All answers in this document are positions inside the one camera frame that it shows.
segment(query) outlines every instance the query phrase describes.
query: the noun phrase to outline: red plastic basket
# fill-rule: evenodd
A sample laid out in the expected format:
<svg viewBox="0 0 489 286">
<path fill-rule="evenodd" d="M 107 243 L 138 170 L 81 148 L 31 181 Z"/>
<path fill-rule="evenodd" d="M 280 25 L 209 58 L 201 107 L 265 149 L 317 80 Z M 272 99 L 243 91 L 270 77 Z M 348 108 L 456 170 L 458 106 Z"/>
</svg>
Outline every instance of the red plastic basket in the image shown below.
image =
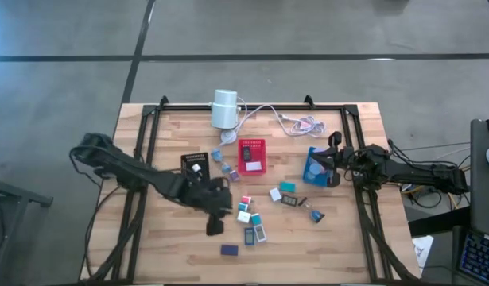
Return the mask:
<svg viewBox="0 0 489 286">
<path fill-rule="evenodd" d="M 247 171 L 246 161 L 243 160 L 243 147 L 250 147 L 251 150 L 251 161 L 250 162 L 260 162 L 262 165 L 262 170 L 257 171 Z M 240 175 L 252 176 L 252 175 L 263 175 L 267 171 L 267 161 L 266 161 L 266 141 L 264 139 L 239 139 L 239 150 L 238 150 L 239 164 L 237 165 L 237 170 Z"/>
</svg>

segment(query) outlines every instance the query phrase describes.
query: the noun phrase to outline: gray floor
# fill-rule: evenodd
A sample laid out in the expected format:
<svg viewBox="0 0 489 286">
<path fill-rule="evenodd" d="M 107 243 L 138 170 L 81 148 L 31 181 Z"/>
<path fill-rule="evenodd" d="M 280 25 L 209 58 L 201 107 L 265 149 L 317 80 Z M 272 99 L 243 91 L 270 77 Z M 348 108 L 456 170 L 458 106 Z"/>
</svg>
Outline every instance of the gray floor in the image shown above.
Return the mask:
<svg viewBox="0 0 489 286">
<path fill-rule="evenodd" d="M 0 56 L 130 55 L 146 0 L 0 0 Z M 144 54 L 489 52 L 486 0 L 163 0 Z M 68 150 L 112 134 L 130 62 L 0 63 L 0 179 L 55 197 L 31 207 L 9 284 L 76 281 L 96 188 Z M 208 102 L 216 88 L 249 102 L 380 103 L 402 148 L 468 141 L 489 118 L 489 60 L 142 63 L 131 102 Z M 465 146 L 414 151 L 428 160 Z M 468 151 L 447 157 L 459 162 Z M 448 211 L 411 207 L 410 218 Z M 429 264 L 447 265 L 442 256 Z M 427 279 L 446 280 L 447 273 Z"/>
</svg>

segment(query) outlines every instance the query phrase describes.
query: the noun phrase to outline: wooden table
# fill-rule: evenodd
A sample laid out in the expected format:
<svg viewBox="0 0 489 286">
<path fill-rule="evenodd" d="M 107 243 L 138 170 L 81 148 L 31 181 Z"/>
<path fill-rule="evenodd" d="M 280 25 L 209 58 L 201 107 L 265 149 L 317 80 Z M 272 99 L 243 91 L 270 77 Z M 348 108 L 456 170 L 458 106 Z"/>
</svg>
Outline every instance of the wooden table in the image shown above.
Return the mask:
<svg viewBox="0 0 489 286">
<path fill-rule="evenodd" d="M 128 154 L 133 153 L 142 104 L 122 106 L 114 143 Z M 378 104 L 358 103 L 366 144 L 386 147 Z M 291 118 L 306 116 L 306 111 L 281 112 Z M 343 133 L 341 117 L 335 111 L 310 111 L 317 120 L 333 131 Z M 210 153 L 219 144 L 219 131 L 211 127 L 207 111 L 161 112 L 153 165 L 158 169 L 180 167 L 180 156 L 188 153 Z M 146 136 L 150 134 L 150 124 Z M 263 176 L 241 176 L 231 185 L 234 208 L 241 195 L 253 197 L 253 208 L 262 216 L 268 240 L 245 246 L 242 223 L 236 214 L 225 219 L 225 232 L 205 235 L 207 215 L 177 206 L 163 199 L 150 187 L 146 215 L 135 274 L 135 283 L 342 283 L 369 280 L 363 254 L 355 194 L 351 182 L 342 180 L 336 188 L 318 188 L 302 183 L 301 173 L 309 146 L 327 146 L 327 137 L 288 137 L 272 111 L 259 111 L 239 132 L 239 138 L 266 139 L 267 173 Z M 143 156 L 147 146 L 144 145 Z M 223 147 L 225 161 L 237 164 L 237 144 Z M 220 176 L 219 166 L 211 165 L 211 176 Z M 316 209 L 325 213 L 318 224 L 299 208 L 273 203 L 269 190 L 282 180 L 297 185 L 297 196 L 307 196 Z M 103 186 L 104 197 L 115 186 Z M 94 270 L 113 249 L 120 227 L 125 192 L 114 195 L 98 213 L 90 240 L 90 256 Z M 407 225 L 402 199 L 396 187 L 378 193 L 386 240 L 411 273 L 419 276 L 413 243 Z M 219 254 L 221 244 L 239 246 L 237 257 Z M 377 247 L 374 247 L 378 274 L 382 276 Z"/>
</svg>

